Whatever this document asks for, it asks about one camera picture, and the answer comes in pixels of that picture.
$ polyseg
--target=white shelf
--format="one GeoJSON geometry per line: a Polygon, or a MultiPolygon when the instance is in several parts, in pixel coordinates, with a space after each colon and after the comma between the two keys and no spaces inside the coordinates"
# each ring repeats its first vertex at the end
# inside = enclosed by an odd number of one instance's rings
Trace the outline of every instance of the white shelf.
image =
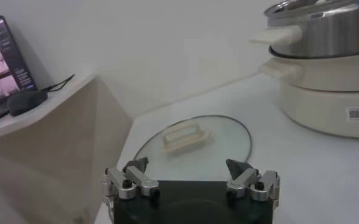
{"type": "Polygon", "coordinates": [[[40,106],[16,117],[6,115],[0,118],[0,137],[38,122],[72,95],[77,93],[81,88],[90,83],[94,78],[95,75],[75,75],[63,89],[57,92],[48,93],[48,99],[40,106]]]}

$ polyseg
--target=white wall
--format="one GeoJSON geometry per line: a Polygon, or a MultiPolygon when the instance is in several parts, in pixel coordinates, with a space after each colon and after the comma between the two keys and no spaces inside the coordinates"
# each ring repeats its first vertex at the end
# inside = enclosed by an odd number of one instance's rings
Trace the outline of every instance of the white wall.
{"type": "Polygon", "coordinates": [[[130,116],[254,73],[247,41],[278,0],[0,0],[43,86],[100,70],[130,116]]]}

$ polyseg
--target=laptop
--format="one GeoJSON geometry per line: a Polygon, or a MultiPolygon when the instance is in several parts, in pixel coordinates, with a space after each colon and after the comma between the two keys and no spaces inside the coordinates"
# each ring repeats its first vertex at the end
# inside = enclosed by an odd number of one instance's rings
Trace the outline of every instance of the laptop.
{"type": "Polygon", "coordinates": [[[23,90],[37,90],[30,71],[3,16],[0,16],[0,118],[7,111],[7,99],[23,90]]]}

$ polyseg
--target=white pot handle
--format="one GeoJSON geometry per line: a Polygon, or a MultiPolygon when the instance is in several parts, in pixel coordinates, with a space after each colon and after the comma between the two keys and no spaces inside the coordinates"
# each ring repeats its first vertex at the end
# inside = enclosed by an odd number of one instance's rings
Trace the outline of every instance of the white pot handle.
{"type": "Polygon", "coordinates": [[[275,58],[261,65],[258,70],[271,77],[284,80],[299,80],[304,75],[304,69],[301,65],[284,63],[275,58]]]}
{"type": "Polygon", "coordinates": [[[258,33],[250,42],[262,44],[293,44],[302,38],[302,30],[299,26],[269,27],[258,33]]]}

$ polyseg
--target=laptop screen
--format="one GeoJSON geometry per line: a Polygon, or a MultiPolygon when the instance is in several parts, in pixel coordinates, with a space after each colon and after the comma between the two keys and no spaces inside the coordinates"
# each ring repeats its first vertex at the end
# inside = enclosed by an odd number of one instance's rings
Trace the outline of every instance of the laptop screen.
{"type": "Polygon", "coordinates": [[[0,101],[25,89],[36,87],[4,18],[0,17],[0,101]]]}

